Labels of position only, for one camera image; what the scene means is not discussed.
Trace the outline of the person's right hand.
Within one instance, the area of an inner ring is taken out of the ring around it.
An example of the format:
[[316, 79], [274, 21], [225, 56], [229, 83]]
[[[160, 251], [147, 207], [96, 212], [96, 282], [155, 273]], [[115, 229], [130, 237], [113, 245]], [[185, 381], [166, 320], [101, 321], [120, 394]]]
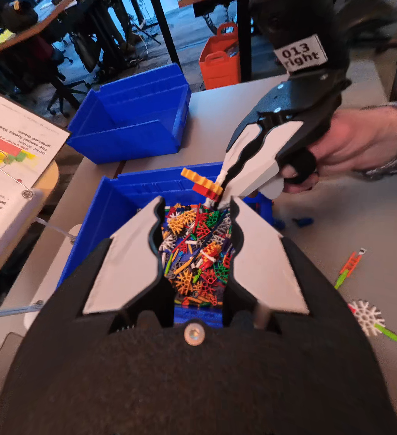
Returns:
[[397, 157], [397, 108], [343, 109], [333, 114], [326, 134], [308, 146], [316, 160], [316, 172], [301, 184], [288, 182], [295, 169], [285, 166], [284, 193], [312, 189], [320, 177], [376, 169]]

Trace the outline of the instruction sheet on stand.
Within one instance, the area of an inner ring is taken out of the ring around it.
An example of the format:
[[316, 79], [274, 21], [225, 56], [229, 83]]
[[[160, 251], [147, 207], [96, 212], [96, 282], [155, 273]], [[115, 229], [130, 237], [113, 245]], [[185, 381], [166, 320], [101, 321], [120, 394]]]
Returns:
[[19, 190], [19, 195], [20, 196], [24, 196], [26, 198], [30, 198], [32, 196], [31, 190], [39, 188], [39, 189], [42, 189], [45, 192], [44, 194], [46, 196], [46, 201], [47, 201], [48, 198], [50, 197], [51, 193], [56, 188], [58, 180], [59, 180], [58, 166], [57, 166], [55, 161], [52, 161], [50, 163], [50, 165], [47, 167], [47, 169], [44, 171], [42, 176], [34, 184], [33, 188], [32, 189], [21, 188]]

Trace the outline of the pile of colourful toy pieces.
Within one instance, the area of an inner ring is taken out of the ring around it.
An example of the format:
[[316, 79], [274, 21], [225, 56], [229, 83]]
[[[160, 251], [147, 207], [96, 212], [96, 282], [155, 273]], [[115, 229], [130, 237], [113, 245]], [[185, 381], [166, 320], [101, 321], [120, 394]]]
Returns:
[[[165, 207], [159, 253], [164, 276], [172, 285], [175, 307], [222, 310], [228, 283], [232, 245], [230, 208], [212, 210], [204, 204]], [[217, 261], [202, 271], [200, 251], [211, 242], [222, 246]]]

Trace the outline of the orange plastic crate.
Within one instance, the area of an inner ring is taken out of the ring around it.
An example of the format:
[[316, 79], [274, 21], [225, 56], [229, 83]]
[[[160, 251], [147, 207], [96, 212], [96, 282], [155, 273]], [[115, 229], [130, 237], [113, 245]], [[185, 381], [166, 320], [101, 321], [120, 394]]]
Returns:
[[206, 90], [241, 82], [239, 37], [236, 23], [221, 24], [211, 36], [199, 58], [199, 67]]

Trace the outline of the blue plastic bin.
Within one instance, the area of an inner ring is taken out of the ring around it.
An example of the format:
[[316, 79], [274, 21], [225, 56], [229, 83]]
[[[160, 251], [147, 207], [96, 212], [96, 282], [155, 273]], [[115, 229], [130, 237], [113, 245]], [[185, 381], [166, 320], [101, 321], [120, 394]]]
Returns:
[[104, 84], [82, 101], [67, 144], [94, 164], [176, 154], [190, 97], [176, 63]]
[[[152, 199], [162, 196], [165, 206], [204, 204], [205, 197], [192, 190], [193, 182], [181, 176], [181, 167], [142, 171], [103, 178], [81, 225], [57, 288], [104, 239], [111, 236]], [[212, 328], [222, 328], [222, 310], [174, 308], [174, 323], [201, 319]]]

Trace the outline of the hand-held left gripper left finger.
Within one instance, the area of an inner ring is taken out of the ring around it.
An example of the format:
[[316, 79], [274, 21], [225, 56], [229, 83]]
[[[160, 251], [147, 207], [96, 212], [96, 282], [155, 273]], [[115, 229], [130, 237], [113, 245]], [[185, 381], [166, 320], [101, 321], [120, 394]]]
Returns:
[[174, 325], [175, 291], [159, 252], [164, 208], [164, 198], [157, 196], [110, 236], [83, 315], [118, 313], [133, 325], [141, 312], [151, 311], [161, 327]]

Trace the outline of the small red yellow connector pair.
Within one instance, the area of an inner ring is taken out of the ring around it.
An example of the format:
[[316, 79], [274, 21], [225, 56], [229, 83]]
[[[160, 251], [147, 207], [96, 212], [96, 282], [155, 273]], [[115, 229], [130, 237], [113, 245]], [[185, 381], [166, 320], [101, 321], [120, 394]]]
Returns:
[[204, 207], [212, 210], [227, 209], [230, 204], [230, 200], [223, 201], [224, 188], [222, 187], [228, 175], [228, 171], [222, 169], [215, 182], [210, 179], [201, 176], [195, 171], [184, 167], [181, 171], [181, 176], [187, 180], [193, 182], [192, 190], [200, 195], [206, 197]]

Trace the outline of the star toy rod model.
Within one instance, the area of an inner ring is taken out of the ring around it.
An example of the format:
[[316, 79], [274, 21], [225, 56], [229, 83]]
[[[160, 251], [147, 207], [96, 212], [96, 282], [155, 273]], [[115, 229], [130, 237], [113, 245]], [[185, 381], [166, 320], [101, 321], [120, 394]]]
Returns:
[[[359, 256], [359, 251], [353, 252], [344, 266], [339, 272], [337, 280], [334, 283], [334, 288], [338, 290], [345, 280], [347, 280], [364, 255]], [[397, 343], [397, 334], [390, 329], [386, 328], [386, 323], [382, 317], [382, 313], [374, 305], [371, 305], [368, 301], [354, 300], [347, 303], [348, 308], [356, 318], [359, 326], [367, 337], [375, 337], [383, 335], [389, 340]]]

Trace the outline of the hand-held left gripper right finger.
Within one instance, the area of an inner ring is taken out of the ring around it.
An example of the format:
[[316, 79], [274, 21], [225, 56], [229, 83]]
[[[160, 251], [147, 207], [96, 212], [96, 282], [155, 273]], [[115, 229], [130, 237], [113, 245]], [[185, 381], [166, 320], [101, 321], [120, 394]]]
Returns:
[[223, 326], [248, 312], [253, 326], [267, 329], [274, 313], [309, 315], [283, 236], [239, 197], [230, 200], [232, 224], [228, 282], [223, 295]]

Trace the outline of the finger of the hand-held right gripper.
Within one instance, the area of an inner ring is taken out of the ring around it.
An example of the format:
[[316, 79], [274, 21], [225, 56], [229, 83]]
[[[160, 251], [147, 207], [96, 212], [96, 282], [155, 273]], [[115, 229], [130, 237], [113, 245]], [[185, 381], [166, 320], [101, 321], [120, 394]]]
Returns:
[[262, 128], [261, 143], [255, 147], [250, 144], [248, 159], [242, 169], [224, 187], [223, 201], [232, 197], [245, 198], [256, 190], [270, 200], [280, 196], [284, 182], [276, 157], [302, 125], [302, 121], [290, 121], [268, 133]]
[[225, 187], [242, 169], [248, 159], [249, 147], [261, 143], [262, 127], [255, 123], [247, 125], [238, 138], [226, 151], [220, 171], [220, 186]]

